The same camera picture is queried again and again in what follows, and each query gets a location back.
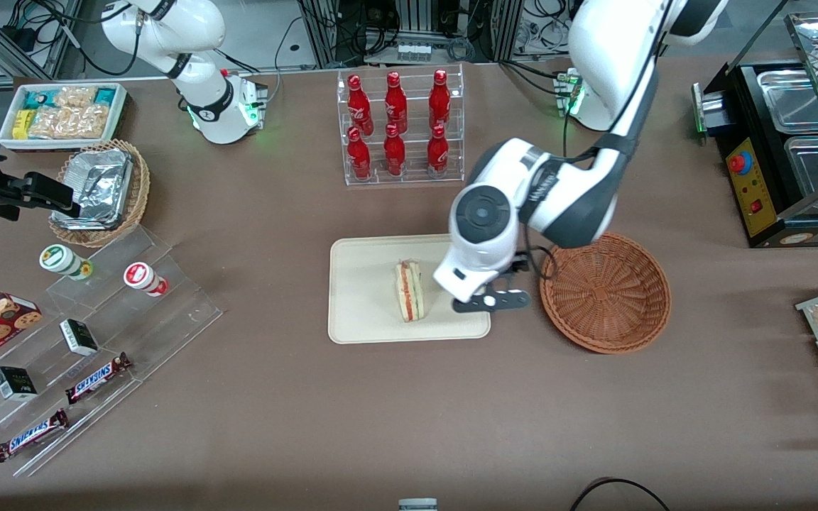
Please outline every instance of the brown basket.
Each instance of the brown basket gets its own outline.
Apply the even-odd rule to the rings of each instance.
[[[639,243],[605,233],[590,246],[551,252],[555,261],[542,265],[552,275],[539,284],[542,306],[570,340],[598,353],[630,353],[665,330],[671,289]]]
[[[130,143],[124,140],[110,140],[105,143],[97,143],[82,151],[104,151],[106,149],[122,149],[134,158],[134,168],[132,169],[131,183],[128,185],[128,195],[126,198],[126,206],[122,217],[122,224],[119,224],[117,229],[111,231],[69,231],[56,226],[52,220],[49,221],[49,229],[52,229],[56,237],[66,243],[73,243],[74,245],[86,246],[89,248],[99,248],[105,243],[109,243],[115,239],[125,230],[136,226],[141,222],[143,210],[147,207],[147,194],[150,192],[150,170],[147,169],[147,162],[141,158],[141,153],[134,148]],[[65,168],[68,168],[68,161],[62,165],[62,171],[59,172],[58,180],[61,183],[65,179]]]

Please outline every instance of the acrylic display rack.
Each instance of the acrylic display rack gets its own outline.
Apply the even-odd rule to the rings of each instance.
[[[434,84],[435,70],[447,72],[447,88],[450,90],[450,121],[445,130],[445,139],[450,145],[447,153],[447,169],[444,177],[432,178],[428,175],[428,141],[431,139],[431,126],[428,123],[428,96]],[[464,148],[464,77],[461,65],[423,65],[422,67],[397,68],[400,83],[406,93],[408,104],[409,129],[403,133],[406,147],[406,165],[402,177],[392,177],[387,172],[383,156],[383,142],[386,139],[384,126],[387,126],[387,114],[383,98],[387,94],[387,69],[351,69],[340,71],[337,75],[337,111],[340,116],[340,145],[343,148],[343,168],[347,185],[427,185],[450,181],[463,181],[465,178]],[[349,87],[345,83],[350,75],[359,75],[361,88],[371,102],[371,117],[374,132],[364,137],[371,151],[371,179],[359,181],[351,171],[347,146],[347,129],[351,126],[349,116]]]
[[[3,470],[13,476],[35,473],[223,314],[179,269],[169,252],[170,247],[159,238],[136,227],[91,256],[91,278],[81,282],[60,278],[36,301],[43,320],[23,339],[0,349],[0,366],[25,368],[39,395],[26,403],[7,401],[0,395],[0,443],[46,420],[59,408],[65,408],[71,426],[1,463]],[[153,266],[169,282],[162,297],[149,297],[124,284],[124,269],[136,261]],[[99,346],[93,356],[68,350],[59,323],[69,317],[90,328]],[[69,407],[65,389],[121,352],[126,352],[132,368]]]

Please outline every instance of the coca-cola bottle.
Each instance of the coca-cola bottle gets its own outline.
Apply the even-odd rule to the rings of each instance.
[[[400,138],[399,127],[395,123],[387,125],[387,139],[383,142],[383,154],[387,159],[387,172],[393,177],[402,177],[406,163],[406,146]]]
[[[387,96],[383,98],[383,103],[387,108],[387,122],[394,123],[400,133],[405,133],[409,129],[409,113],[399,72],[387,72]]]
[[[361,139],[361,132],[355,126],[349,127],[347,136],[349,137],[349,145],[347,145],[349,164],[353,168],[355,179],[367,181],[371,179],[371,153],[368,152],[368,146]]]
[[[444,177],[447,172],[447,151],[450,150],[444,138],[444,125],[435,126],[431,130],[431,140],[428,141],[428,175],[435,179]]]
[[[442,69],[435,71],[435,86],[428,97],[428,109],[431,129],[439,123],[447,126],[450,122],[450,91],[447,90],[447,72]]]
[[[371,120],[371,102],[368,95],[361,90],[361,78],[358,75],[350,75],[347,79],[349,84],[349,116],[353,120],[353,125],[358,126],[361,134],[371,136],[374,133],[374,122]]]

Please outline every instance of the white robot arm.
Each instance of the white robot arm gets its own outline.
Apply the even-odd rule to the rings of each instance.
[[[110,43],[139,56],[175,82],[204,138],[214,143],[236,142],[260,126],[256,85],[227,77],[208,53],[223,43],[226,30],[213,2],[118,1],[104,7],[101,19]],[[65,32],[80,48],[77,39]]]
[[[601,236],[611,222],[623,169],[636,151],[655,98],[653,51],[659,39],[670,32],[670,42],[698,42],[711,31],[725,4],[727,0],[582,4],[570,29],[570,56],[611,119],[610,130],[589,152],[594,159],[588,169],[515,138],[481,156],[470,184],[452,204],[451,246],[434,275],[456,298],[454,310],[529,304],[522,290],[491,286],[494,279],[509,275],[520,258],[519,224],[562,248],[586,246]]]

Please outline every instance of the tabletop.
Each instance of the tabletop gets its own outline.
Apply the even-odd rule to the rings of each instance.
[[[818,352],[793,309],[818,295],[818,249],[747,248],[720,156],[691,139],[690,85],[724,61],[660,62],[611,230],[658,259],[673,308],[662,336],[626,356],[564,339],[532,275],[517,282],[535,303],[493,314],[484,339],[332,343],[331,245],[444,233],[460,185],[345,187],[335,72],[286,75],[266,128],[223,146],[192,129],[168,80],[126,82],[121,136],[152,174],[143,224],[227,313],[32,478],[0,466],[0,509],[384,510],[435,497],[444,511],[547,510],[600,476],[671,508],[818,508]],[[549,94],[498,65],[464,73],[470,161],[512,136],[559,151]],[[571,123],[569,136],[576,153],[598,133]],[[65,161],[6,154],[13,175]],[[34,298],[55,281],[36,264],[55,241],[45,217],[0,220],[0,291]],[[581,509],[652,505],[597,494]]]

